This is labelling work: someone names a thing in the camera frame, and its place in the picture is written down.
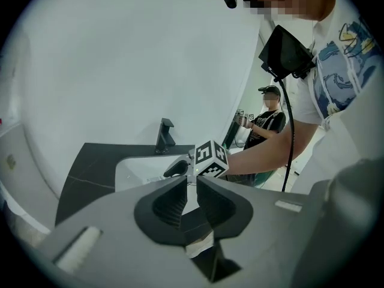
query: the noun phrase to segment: black cap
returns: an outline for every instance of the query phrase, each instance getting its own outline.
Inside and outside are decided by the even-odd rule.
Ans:
[[[259,88],[259,91],[262,92],[262,94],[270,92],[270,93],[274,93],[274,94],[278,95],[279,97],[281,97],[280,90],[275,85],[269,85],[269,86],[266,86],[265,88]]]

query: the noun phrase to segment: black marble countertop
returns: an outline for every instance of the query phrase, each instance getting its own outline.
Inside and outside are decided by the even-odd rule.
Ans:
[[[184,155],[194,145],[168,147],[164,154],[155,152],[155,145],[114,145],[85,143],[65,180],[56,212],[58,225],[94,200],[115,192],[117,164],[133,157]]]

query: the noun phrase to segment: black faucet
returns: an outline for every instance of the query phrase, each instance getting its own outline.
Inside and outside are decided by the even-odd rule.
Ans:
[[[169,127],[174,127],[167,118],[161,119],[160,129],[158,131],[156,152],[167,152],[167,146],[175,146],[176,143],[169,134]]]

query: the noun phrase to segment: black t-shirt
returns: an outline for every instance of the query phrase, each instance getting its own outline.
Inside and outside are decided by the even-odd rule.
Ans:
[[[255,120],[251,121],[254,122],[255,125],[263,128],[268,129],[268,125],[272,122],[270,128],[268,130],[275,130],[278,133],[284,128],[286,124],[286,116],[284,112],[279,112],[275,116],[275,118],[271,117],[271,115],[275,113],[275,111],[267,111],[263,114],[260,114]],[[247,142],[245,143],[244,149],[253,147],[257,144],[260,144],[264,142],[266,138],[258,135],[257,133],[251,131],[250,135],[248,136]]]

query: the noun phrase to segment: white sink basin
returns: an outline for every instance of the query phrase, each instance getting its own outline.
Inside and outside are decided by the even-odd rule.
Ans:
[[[180,155],[122,160],[116,166],[115,191],[124,191],[152,181],[164,179],[163,174],[166,169],[179,157]],[[189,185],[187,191],[188,203],[184,208],[183,214],[199,207],[197,204],[196,186]]]

